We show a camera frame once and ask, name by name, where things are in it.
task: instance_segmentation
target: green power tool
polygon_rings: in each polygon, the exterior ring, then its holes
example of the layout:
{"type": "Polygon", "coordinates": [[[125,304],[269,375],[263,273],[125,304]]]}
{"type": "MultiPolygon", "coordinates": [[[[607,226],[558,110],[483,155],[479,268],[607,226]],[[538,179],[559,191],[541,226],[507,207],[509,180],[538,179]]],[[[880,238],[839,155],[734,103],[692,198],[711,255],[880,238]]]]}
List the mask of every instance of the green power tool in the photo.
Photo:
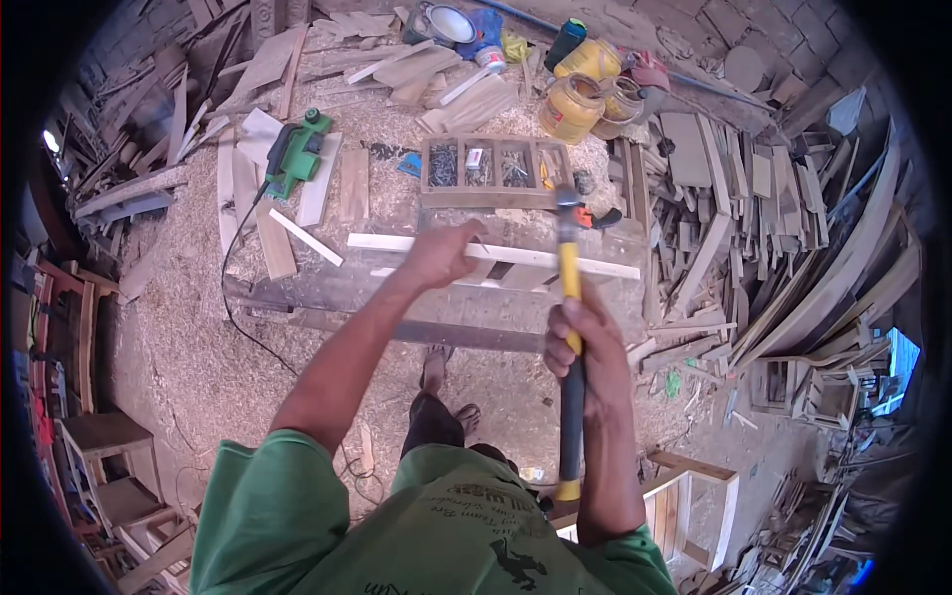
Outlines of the green power tool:
{"type": "Polygon", "coordinates": [[[314,178],[321,166],[321,146],[331,123],[317,108],[310,108],[300,124],[285,124],[268,151],[265,194],[286,201],[298,181],[314,178]]]}

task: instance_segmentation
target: wooden chair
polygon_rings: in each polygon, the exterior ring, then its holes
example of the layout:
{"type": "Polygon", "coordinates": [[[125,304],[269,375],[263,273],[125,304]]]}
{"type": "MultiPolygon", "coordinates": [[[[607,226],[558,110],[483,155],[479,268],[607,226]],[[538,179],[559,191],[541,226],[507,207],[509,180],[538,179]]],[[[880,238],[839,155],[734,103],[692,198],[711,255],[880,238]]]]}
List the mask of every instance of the wooden chair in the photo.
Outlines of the wooden chair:
{"type": "MultiPolygon", "coordinates": [[[[741,478],[730,469],[708,465],[670,452],[656,452],[648,460],[667,467],[655,479],[645,482],[647,525],[651,536],[662,551],[664,561],[670,563],[678,554],[686,554],[708,570],[715,570],[724,563],[730,529],[734,525],[738,487],[741,478]],[[687,526],[691,515],[691,482],[695,479],[724,485],[724,512],[713,552],[687,539],[687,526]]],[[[552,520],[560,537],[578,543],[576,533],[577,514],[569,514],[552,520]]]]}
{"type": "Polygon", "coordinates": [[[113,528],[149,515],[166,505],[159,480],[159,466],[155,461],[152,434],[139,426],[125,413],[96,413],[60,420],[70,471],[77,489],[81,489],[75,454],[82,460],[89,482],[89,495],[96,505],[99,520],[110,537],[113,528]],[[152,495],[136,479],[135,467],[129,454],[139,448],[148,448],[152,460],[157,494],[152,495]],[[101,459],[122,454],[129,476],[107,484],[97,484],[91,470],[101,459]]]}

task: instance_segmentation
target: yellow plastic container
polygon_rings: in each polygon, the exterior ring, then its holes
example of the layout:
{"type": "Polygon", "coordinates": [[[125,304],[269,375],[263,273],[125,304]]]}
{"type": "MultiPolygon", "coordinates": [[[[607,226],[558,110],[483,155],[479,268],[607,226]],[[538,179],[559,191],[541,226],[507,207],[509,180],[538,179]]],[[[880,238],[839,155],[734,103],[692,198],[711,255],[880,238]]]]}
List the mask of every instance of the yellow plastic container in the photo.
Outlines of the yellow plastic container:
{"type": "Polygon", "coordinates": [[[604,141],[618,138],[625,126],[642,112],[638,83],[626,76],[606,78],[599,84],[605,95],[605,113],[592,127],[592,134],[604,141]]]}
{"type": "Polygon", "coordinates": [[[539,110],[546,134],[578,145],[605,112],[605,99],[590,76],[572,72],[552,84],[539,110]]]}
{"type": "Polygon", "coordinates": [[[555,65],[555,78],[563,78],[571,72],[580,72],[596,81],[622,73],[622,55],[606,40],[586,39],[555,65]]]}

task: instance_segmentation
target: round wooden disc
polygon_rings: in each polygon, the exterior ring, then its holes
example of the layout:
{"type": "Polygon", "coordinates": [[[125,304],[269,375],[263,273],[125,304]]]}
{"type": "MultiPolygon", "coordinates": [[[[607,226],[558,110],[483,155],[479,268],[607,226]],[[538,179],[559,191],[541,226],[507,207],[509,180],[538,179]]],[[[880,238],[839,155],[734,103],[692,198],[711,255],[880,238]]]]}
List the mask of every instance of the round wooden disc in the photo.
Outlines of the round wooden disc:
{"type": "Polygon", "coordinates": [[[738,46],[724,59],[724,78],[740,90],[753,92],[764,78],[764,61],[753,48],[738,46]]]}

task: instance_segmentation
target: light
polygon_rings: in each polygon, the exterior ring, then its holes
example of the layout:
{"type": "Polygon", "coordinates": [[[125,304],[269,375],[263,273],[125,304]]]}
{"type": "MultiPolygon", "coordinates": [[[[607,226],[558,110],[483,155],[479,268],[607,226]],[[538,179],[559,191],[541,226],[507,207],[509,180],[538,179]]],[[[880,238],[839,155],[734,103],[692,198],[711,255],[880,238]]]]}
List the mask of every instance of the light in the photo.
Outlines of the light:
{"type": "Polygon", "coordinates": [[[47,142],[47,147],[50,148],[54,153],[59,152],[59,145],[56,144],[56,139],[53,138],[52,132],[49,130],[43,130],[43,140],[47,142]]]}

